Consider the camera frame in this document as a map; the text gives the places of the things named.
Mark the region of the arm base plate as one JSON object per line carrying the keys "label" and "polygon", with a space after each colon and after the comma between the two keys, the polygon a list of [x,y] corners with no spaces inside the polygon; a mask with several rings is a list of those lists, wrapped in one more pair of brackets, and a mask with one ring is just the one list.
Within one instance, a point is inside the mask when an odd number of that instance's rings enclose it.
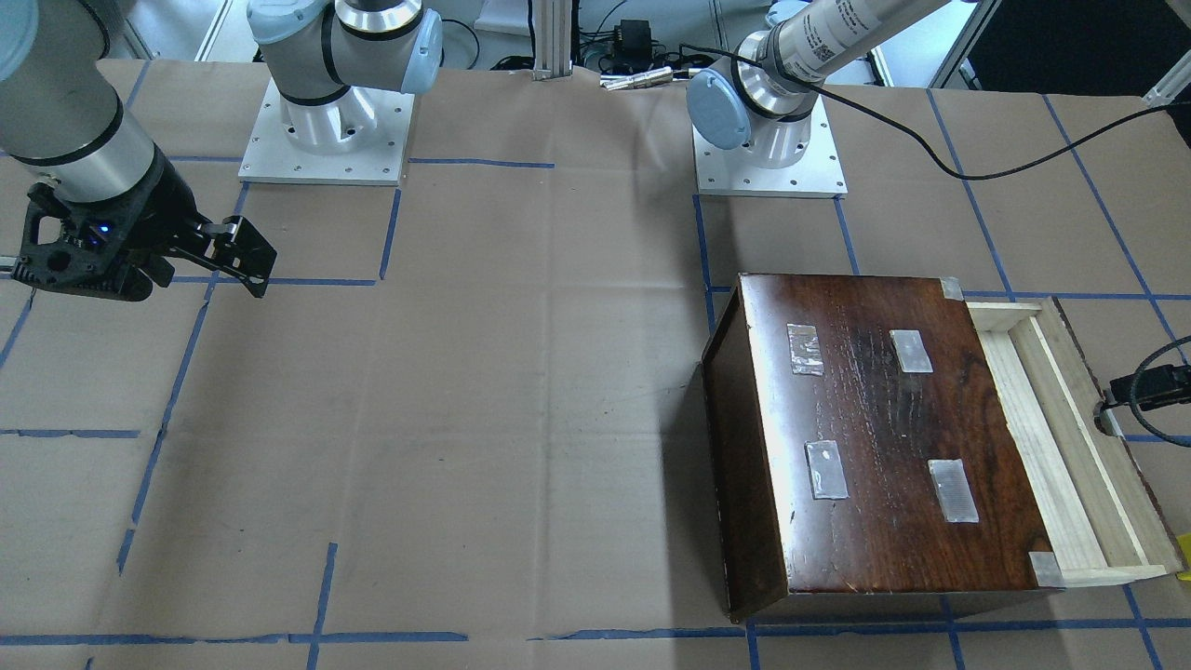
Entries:
{"label": "arm base plate", "polygon": [[799,123],[756,124],[746,148],[715,148],[697,129],[693,148],[698,194],[837,198],[850,190],[821,100]]}
{"label": "arm base plate", "polygon": [[331,104],[281,98],[269,82],[238,177],[252,183],[398,187],[420,99],[353,87]]}

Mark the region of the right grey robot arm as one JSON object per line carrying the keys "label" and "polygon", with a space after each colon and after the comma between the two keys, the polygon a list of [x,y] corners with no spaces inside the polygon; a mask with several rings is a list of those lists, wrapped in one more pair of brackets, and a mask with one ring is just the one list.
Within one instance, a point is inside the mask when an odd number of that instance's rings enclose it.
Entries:
{"label": "right grey robot arm", "polygon": [[[11,263],[39,292],[139,302],[173,259],[225,273],[255,298],[276,251],[244,217],[202,217],[191,186],[98,71],[116,1],[5,1],[4,152],[33,174]],[[420,1],[251,1],[247,21],[298,148],[349,148],[376,127],[363,90],[422,94],[443,54]]]}

